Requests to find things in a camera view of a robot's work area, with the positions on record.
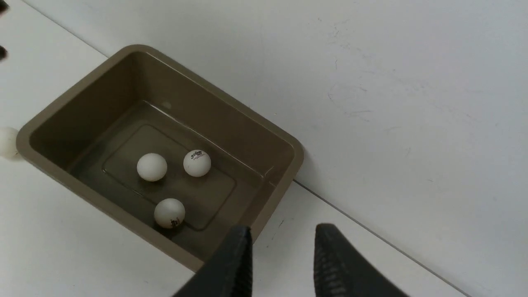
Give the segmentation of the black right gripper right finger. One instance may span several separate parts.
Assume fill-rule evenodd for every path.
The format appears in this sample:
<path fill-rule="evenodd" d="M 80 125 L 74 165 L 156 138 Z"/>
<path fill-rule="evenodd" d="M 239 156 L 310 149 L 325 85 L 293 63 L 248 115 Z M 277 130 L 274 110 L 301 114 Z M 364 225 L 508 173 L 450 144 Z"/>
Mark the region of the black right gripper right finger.
<path fill-rule="evenodd" d="M 317 297 L 406 297 L 329 223 L 315 234 L 313 281 Z"/>

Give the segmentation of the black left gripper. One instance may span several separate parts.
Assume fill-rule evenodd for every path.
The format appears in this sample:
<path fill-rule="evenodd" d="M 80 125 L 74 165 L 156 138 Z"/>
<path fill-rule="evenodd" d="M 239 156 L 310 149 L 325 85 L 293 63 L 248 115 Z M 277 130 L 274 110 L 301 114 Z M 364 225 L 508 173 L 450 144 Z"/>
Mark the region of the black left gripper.
<path fill-rule="evenodd" d="M 2 19 L 3 16 L 5 16 L 5 14 L 7 13 L 7 11 L 9 10 L 9 5 L 7 4 L 7 2 L 5 0 L 1 0 L 0 1 L 0 17 L 1 17 L 1 32 L 5 29 L 5 24 L 2 22 L 4 19 Z M 6 47 L 4 47 L 4 45 L 0 45 L 0 61 L 4 61 L 8 56 L 8 51 L 6 49 Z"/>

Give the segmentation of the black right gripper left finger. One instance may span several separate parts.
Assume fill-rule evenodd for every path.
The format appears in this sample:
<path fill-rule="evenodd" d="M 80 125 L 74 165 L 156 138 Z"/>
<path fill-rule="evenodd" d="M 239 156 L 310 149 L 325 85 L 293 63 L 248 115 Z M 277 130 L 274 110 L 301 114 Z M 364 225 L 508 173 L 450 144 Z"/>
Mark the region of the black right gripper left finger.
<path fill-rule="evenodd" d="M 174 297 L 250 297 L 252 283 L 251 231 L 248 226 L 234 226 Z"/>

